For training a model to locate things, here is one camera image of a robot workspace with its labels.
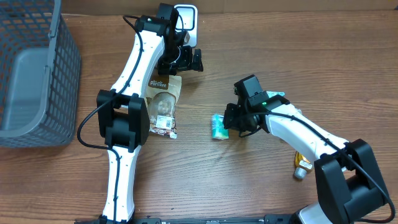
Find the brown snack bag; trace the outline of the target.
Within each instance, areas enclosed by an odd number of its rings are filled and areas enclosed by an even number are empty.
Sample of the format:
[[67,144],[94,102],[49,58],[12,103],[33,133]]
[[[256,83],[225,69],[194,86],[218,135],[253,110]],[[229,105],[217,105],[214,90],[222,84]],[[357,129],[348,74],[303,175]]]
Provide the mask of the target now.
[[180,76],[153,75],[146,88],[150,132],[172,139],[177,138],[175,105],[180,97]]

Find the yellow tea bottle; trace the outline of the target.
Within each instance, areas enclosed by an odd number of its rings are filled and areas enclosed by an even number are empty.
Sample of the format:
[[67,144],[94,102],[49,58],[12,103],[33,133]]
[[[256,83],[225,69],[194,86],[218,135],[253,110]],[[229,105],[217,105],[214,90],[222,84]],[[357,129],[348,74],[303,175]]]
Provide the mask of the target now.
[[303,180],[305,176],[313,170],[313,164],[299,152],[295,154],[294,164],[294,177],[298,180]]

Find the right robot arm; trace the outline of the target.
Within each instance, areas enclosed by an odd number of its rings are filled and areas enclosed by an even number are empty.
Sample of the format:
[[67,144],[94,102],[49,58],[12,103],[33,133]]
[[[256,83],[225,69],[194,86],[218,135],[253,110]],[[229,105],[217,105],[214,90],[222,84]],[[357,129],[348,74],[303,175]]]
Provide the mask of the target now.
[[306,118],[284,96],[262,89],[250,75],[234,84],[237,103],[224,112],[224,128],[235,129],[240,137],[259,130],[276,136],[313,164],[317,201],[288,215],[266,215],[265,223],[375,223],[367,215],[392,202],[372,147],[364,140],[348,141],[325,131]]

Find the teal Kleenex tissue pack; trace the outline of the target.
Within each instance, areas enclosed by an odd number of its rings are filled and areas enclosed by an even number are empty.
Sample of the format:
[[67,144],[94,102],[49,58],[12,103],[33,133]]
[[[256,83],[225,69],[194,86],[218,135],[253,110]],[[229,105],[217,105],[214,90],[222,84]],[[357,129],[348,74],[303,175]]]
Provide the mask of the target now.
[[213,139],[225,140],[229,138],[229,132],[224,128],[224,116],[214,114],[211,119],[211,135]]

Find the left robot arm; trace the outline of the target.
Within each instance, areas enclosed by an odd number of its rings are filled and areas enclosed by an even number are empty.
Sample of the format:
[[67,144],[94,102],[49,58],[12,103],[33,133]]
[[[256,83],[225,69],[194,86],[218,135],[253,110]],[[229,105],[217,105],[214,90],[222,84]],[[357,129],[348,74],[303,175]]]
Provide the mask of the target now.
[[99,223],[132,223],[136,162],[150,128],[144,93],[152,73],[203,71],[196,49],[196,6],[161,3],[155,16],[138,17],[133,29],[134,45],[124,70],[96,98],[99,132],[109,156],[108,194]]

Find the teal wet wipes pack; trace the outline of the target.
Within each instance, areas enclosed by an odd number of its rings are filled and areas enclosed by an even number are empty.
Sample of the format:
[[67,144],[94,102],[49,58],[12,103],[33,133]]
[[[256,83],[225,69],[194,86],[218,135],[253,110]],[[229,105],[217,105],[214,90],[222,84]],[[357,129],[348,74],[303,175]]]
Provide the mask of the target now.
[[266,91],[266,93],[269,98],[272,98],[273,96],[276,96],[276,95],[285,96],[285,93],[281,92],[281,91]]

